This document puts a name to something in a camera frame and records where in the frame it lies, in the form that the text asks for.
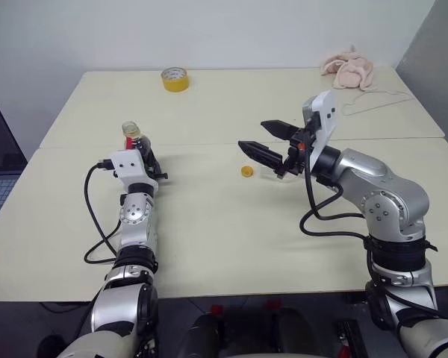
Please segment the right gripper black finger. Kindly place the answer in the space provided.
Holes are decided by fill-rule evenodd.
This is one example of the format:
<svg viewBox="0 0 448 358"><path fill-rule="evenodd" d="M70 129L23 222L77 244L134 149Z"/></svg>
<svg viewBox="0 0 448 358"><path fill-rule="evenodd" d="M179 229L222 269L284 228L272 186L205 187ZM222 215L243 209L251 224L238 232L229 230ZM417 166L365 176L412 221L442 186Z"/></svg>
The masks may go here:
<svg viewBox="0 0 448 358"><path fill-rule="evenodd" d="M280 175L283 159L279 153L270 150L267 146L256 141L240 140L237 144L248 158L272 169L275 174Z"/></svg>
<svg viewBox="0 0 448 358"><path fill-rule="evenodd" d="M264 127L274 137L277 137L279 139L289 142L303 141L303 132L301 128L298 128L281 120L262 121L261 126Z"/></svg>

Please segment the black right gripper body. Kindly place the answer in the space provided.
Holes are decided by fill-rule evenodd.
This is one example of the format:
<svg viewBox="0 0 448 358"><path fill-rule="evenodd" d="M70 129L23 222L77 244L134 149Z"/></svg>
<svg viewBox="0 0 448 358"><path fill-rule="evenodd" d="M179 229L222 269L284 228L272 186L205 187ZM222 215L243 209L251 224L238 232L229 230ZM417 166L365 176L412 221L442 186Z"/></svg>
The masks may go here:
<svg viewBox="0 0 448 358"><path fill-rule="evenodd" d="M309 119L305 127L301 128L303 132L302 142L289 142L290 147L287 151L287 158L280 169L279 178L283 178L287 173L298 175L303 172L303 167L309 162L307 157L312 150L311 144L315 141L317 132L317 119Z"/></svg>

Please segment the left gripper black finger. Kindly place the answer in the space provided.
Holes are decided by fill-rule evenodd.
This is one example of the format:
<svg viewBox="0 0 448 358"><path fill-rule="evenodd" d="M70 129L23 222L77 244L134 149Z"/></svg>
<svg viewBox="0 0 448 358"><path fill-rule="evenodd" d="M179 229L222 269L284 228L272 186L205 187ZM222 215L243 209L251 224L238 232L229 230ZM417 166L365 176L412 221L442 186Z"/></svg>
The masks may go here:
<svg viewBox="0 0 448 358"><path fill-rule="evenodd" d="M143 158L143 162L146 165L155 165L156 159L152 151L151 142L148 138L140 139L140 153Z"/></svg>

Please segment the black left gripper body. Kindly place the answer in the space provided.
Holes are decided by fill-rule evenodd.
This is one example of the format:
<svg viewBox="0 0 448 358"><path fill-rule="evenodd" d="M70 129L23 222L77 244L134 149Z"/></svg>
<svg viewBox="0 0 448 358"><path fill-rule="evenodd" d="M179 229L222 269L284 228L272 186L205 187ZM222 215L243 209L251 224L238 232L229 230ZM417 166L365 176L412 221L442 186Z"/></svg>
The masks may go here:
<svg viewBox="0 0 448 358"><path fill-rule="evenodd" d="M145 163L145 171L149 178L153 180L167 180L168 174L161 170L161 166L156 159Z"/></svg>

